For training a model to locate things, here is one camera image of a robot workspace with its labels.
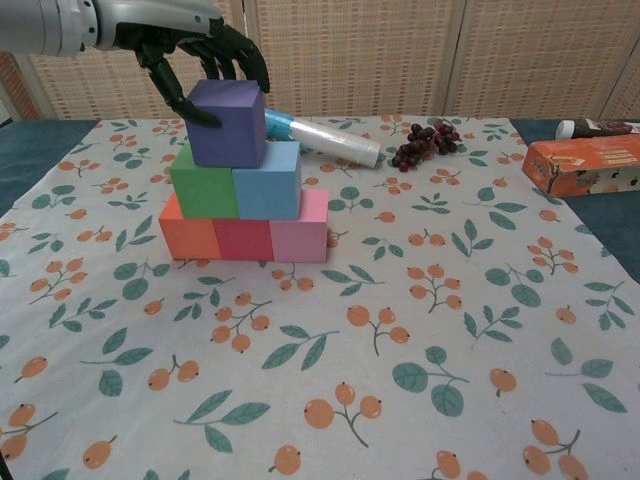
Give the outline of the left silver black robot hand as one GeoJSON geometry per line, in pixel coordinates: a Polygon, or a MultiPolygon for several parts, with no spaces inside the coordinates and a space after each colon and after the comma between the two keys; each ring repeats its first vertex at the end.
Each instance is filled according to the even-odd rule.
{"type": "Polygon", "coordinates": [[[177,48],[200,60],[208,79],[234,80],[239,67],[262,92],[270,91],[257,45],[227,24],[208,1],[96,1],[96,47],[132,51],[170,109],[182,119],[219,128],[221,120],[185,96],[169,61],[177,48]]]}

